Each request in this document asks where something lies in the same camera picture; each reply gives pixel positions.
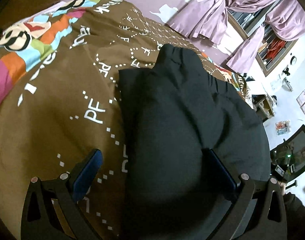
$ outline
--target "purple curtain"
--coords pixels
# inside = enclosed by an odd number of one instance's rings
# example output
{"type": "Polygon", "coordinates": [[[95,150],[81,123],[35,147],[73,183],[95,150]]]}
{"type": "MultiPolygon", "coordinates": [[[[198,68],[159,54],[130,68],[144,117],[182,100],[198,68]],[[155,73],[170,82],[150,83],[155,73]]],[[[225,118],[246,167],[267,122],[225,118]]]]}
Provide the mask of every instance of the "purple curtain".
{"type": "MultiPolygon", "coordinates": [[[[305,12],[297,0],[281,0],[266,15],[265,22],[270,24],[276,35],[284,41],[294,41],[305,33],[305,12]]],[[[227,66],[236,72],[247,73],[263,38],[264,27],[261,25],[240,45],[227,66]]]]}
{"type": "Polygon", "coordinates": [[[256,12],[276,0],[192,0],[168,25],[187,38],[198,35],[220,44],[227,29],[227,9],[256,12]]]}

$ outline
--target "window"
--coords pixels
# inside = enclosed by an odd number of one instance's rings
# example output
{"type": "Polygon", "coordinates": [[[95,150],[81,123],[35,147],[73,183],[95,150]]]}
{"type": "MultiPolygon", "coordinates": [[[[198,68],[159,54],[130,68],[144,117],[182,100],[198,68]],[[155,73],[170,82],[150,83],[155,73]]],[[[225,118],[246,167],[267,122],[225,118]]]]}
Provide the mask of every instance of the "window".
{"type": "MultiPolygon", "coordinates": [[[[271,11],[278,4],[278,2],[279,0],[254,13],[241,13],[234,12],[232,10],[228,11],[249,37],[264,22],[266,14],[271,11]]],[[[276,34],[270,25],[266,25],[263,47],[259,53],[261,60],[258,57],[256,58],[265,76],[267,76],[280,63],[280,61],[296,43],[296,41],[287,41],[285,47],[278,48],[279,50],[275,52],[275,57],[271,59],[271,54],[268,54],[268,49],[270,49],[272,46],[274,39],[277,39],[276,34]]]]}

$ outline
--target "white wall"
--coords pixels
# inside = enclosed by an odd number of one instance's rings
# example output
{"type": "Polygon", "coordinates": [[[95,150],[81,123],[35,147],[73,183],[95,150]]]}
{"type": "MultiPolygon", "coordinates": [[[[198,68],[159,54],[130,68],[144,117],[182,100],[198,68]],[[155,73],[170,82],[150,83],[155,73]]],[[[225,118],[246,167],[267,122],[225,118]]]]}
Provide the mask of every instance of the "white wall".
{"type": "Polygon", "coordinates": [[[270,86],[270,83],[273,80],[275,80],[279,74],[281,74],[282,79],[286,77],[286,75],[283,73],[283,70],[287,67],[287,65],[289,65],[289,73],[291,74],[290,76],[287,77],[287,79],[289,81],[294,80],[295,77],[294,74],[304,60],[305,60],[305,35],[303,35],[298,39],[296,44],[291,48],[291,50],[284,57],[284,59],[276,66],[276,68],[274,68],[274,70],[267,77],[265,77],[261,67],[257,62],[254,62],[254,64],[251,66],[248,75],[252,76],[255,80],[262,82],[267,93],[274,94],[270,86]],[[293,56],[297,58],[297,62],[295,65],[290,65],[290,60],[293,56]]]}
{"type": "MultiPolygon", "coordinates": [[[[303,124],[305,125],[305,115],[299,108],[299,104],[296,98],[305,89],[305,59],[296,69],[294,75],[291,75],[290,82],[293,87],[293,92],[289,92],[282,87],[277,93],[277,107],[276,115],[271,119],[264,122],[264,128],[269,141],[270,149],[275,148],[278,144],[283,142],[283,139],[287,140],[294,132],[296,132],[303,124]],[[275,130],[275,124],[279,121],[290,120],[291,132],[284,135],[277,135],[275,130]]],[[[305,205],[305,172],[296,178],[298,187],[292,187],[286,192],[292,192],[295,194],[305,205]]]]}
{"type": "Polygon", "coordinates": [[[283,142],[283,139],[288,139],[300,126],[303,124],[305,125],[305,115],[296,101],[296,98],[305,89],[305,60],[303,60],[300,67],[297,68],[295,74],[291,76],[289,77],[291,77],[290,83],[293,87],[293,92],[290,92],[284,86],[276,92],[276,115],[264,122],[270,149],[275,148],[278,144],[283,142]],[[275,123],[284,120],[291,121],[291,133],[276,135],[275,123]]]}

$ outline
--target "window frame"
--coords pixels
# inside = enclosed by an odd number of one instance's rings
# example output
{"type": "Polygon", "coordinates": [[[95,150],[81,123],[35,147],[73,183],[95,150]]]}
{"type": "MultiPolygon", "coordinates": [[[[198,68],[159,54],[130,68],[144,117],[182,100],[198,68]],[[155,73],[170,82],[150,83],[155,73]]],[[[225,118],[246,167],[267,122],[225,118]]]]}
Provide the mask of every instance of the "window frame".
{"type": "MultiPolygon", "coordinates": [[[[249,38],[249,36],[264,22],[266,14],[269,13],[274,6],[276,6],[279,3],[280,0],[275,1],[273,4],[265,7],[264,9],[262,9],[262,11],[260,12],[259,15],[257,15],[254,20],[251,22],[251,24],[246,28],[246,30],[244,30],[241,25],[238,23],[238,21],[233,17],[233,15],[228,12],[228,21],[229,23],[234,27],[234,29],[238,32],[238,34],[242,37],[243,40],[246,40],[247,38],[249,38]]],[[[266,69],[266,66],[264,65],[264,61],[263,59],[260,57],[259,53],[256,54],[256,60],[260,66],[260,68],[262,69],[265,77],[267,77],[276,67],[277,65],[285,58],[285,56],[289,53],[289,51],[291,50],[291,48],[295,45],[295,43],[297,42],[297,40],[295,41],[288,41],[287,43],[290,44],[288,45],[288,47],[286,48],[286,50],[282,53],[278,53],[277,56],[275,58],[277,58],[277,60],[273,63],[273,65],[270,67],[269,70],[266,69]]]]}

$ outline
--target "red cloth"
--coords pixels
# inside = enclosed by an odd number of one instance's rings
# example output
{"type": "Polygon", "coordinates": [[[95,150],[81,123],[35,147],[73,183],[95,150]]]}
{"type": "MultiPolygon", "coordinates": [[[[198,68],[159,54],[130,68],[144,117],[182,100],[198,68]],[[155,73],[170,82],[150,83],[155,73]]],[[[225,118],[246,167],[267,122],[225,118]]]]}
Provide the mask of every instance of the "red cloth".
{"type": "Polygon", "coordinates": [[[274,59],[278,52],[282,49],[285,48],[286,41],[281,40],[280,38],[276,37],[273,39],[272,43],[270,43],[269,48],[268,48],[268,53],[266,56],[266,59],[274,59]]]}

